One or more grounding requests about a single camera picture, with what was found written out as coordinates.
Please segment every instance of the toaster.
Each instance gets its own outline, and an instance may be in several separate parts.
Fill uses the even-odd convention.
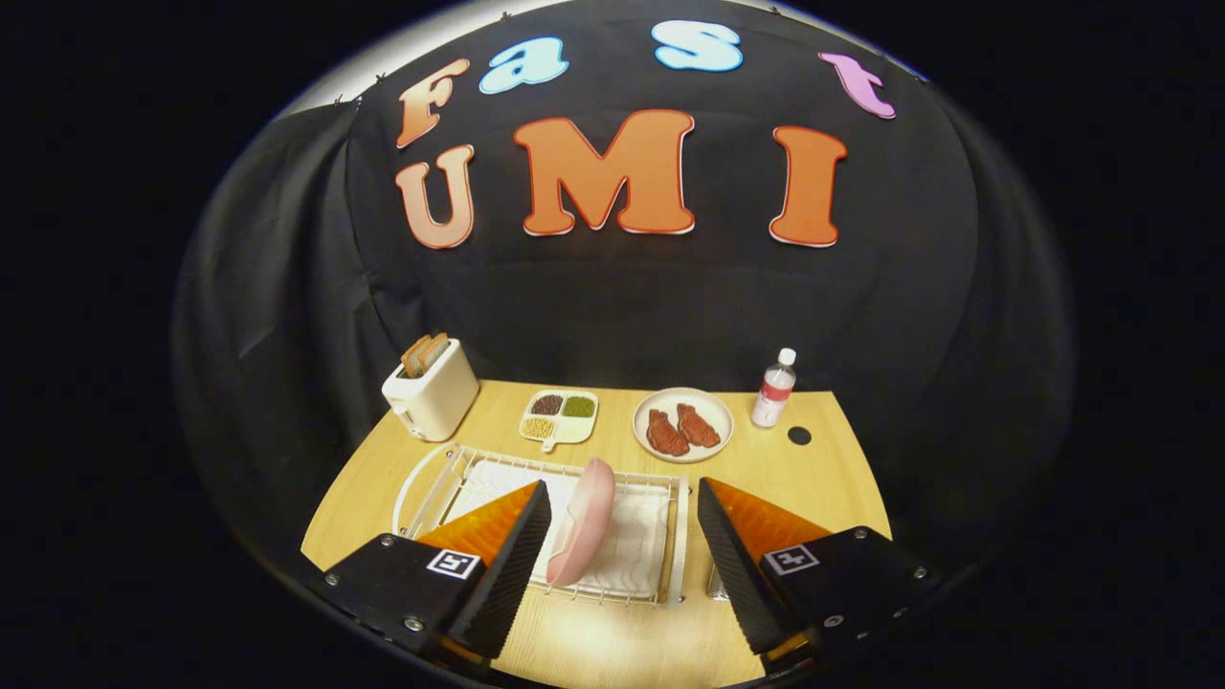
[[[404,375],[404,364],[383,381],[382,394],[413,438],[441,443],[459,428],[480,383],[472,373],[463,343],[450,338],[446,351],[421,378]]]

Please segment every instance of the white plate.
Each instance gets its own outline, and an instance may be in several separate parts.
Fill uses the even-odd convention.
[[[686,405],[692,405],[697,411],[698,416],[706,419],[706,423],[710,424],[710,428],[719,434],[719,444],[714,447],[699,447],[697,445],[690,445],[690,451],[674,457],[671,455],[665,455],[657,451],[650,446],[647,440],[647,425],[650,423],[650,409],[659,409],[668,414],[668,421],[673,425],[676,425],[676,405],[684,402]],[[701,462],[702,460],[710,459],[719,450],[722,450],[728,440],[731,439],[731,430],[734,428],[731,421],[731,411],[728,406],[719,401],[718,397],[697,390],[696,387],[668,387],[660,390],[659,392],[652,392],[646,400],[638,405],[638,409],[633,412],[633,436],[638,439],[638,443],[646,447],[648,452],[665,460],[669,462],[677,463],[691,463]]]

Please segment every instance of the black background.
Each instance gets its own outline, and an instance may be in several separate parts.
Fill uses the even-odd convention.
[[[805,4],[937,82],[1012,152],[1067,250],[1082,352],[1045,517],[886,657],[835,679],[1199,683],[1213,555],[1185,493],[1219,450],[1196,450],[1188,432],[1213,423],[1209,376],[1177,364],[1208,360],[1219,255],[1197,197],[1219,158],[1207,4],[997,5]],[[37,88],[10,103],[45,136],[15,136],[36,146],[40,191],[7,289],[37,316],[12,319],[15,362],[31,362],[16,367],[31,376],[29,422],[12,433],[34,439],[13,459],[24,497],[12,505],[29,528],[7,617],[28,629],[33,661],[13,667],[16,685],[62,672],[99,687],[412,680],[227,533],[185,452],[167,338],[181,251],[243,146],[327,70],[428,9],[92,6],[29,25],[32,58],[12,65]]]

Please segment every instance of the wooden table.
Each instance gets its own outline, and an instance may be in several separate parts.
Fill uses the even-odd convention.
[[[514,625],[494,667],[560,687],[719,687],[761,677],[731,606],[707,595],[712,558],[697,522],[697,482],[718,478],[790,510],[831,531],[866,525],[892,538],[872,471],[831,392],[791,395],[777,427],[762,430],[748,413],[755,392],[715,394],[728,405],[735,430],[715,456],[691,465],[659,460],[633,436],[631,419],[644,390],[583,389],[599,396],[592,436],[559,444],[550,454],[518,434],[518,419],[532,395],[566,386],[481,381],[480,394],[447,443],[559,465],[583,466],[600,457],[614,471],[662,476],[688,474],[688,537],[681,595],[668,611],[650,606],[598,606],[544,596],[528,588]],[[786,432],[802,425],[807,445]],[[370,538],[391,530],[401,485],[440,444],[408,434],[387,413],[337,476],[303,539],[301,552],[328,569]],[[413,481],[403,511],[415,512],[445,461],[431,461]]]

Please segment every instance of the black curtain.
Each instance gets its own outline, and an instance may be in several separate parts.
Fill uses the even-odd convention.
[[[744,64],[676,71],[650,27],[729,26]],[[489,59],[565,42],[567,72],[486,96]],[[818,51],[884,81],[898,116],[846,97]],[[456,58],[470,71],[439,125],[394,146],[398,96]],[[512,134],[572,119],[598,151],[644,108],[693,115],[680,237],[530,237],[527,154]],[[837,136],[839,242],[773,240],[786,159],[773,128]],[[454,249],[413,239],[393,178],[473,145],[477,221]],[[479,376],[540,384],[755,390],[780,347],[799,389],[833,390],[867,455],[895,537],[957,565],[1027,503],[1068,423],[1067,281],[1038,201],[998,146],[937,89],[821,29],[729,2],[566,2],[464,36],[360,102],[270,124],[206,208],[173,319],[184,425],[223,515],[282,571],[344,461],[386,413],[382,380],[425,332],[464,342]],[[769,471],[768,457],[746,457]]]

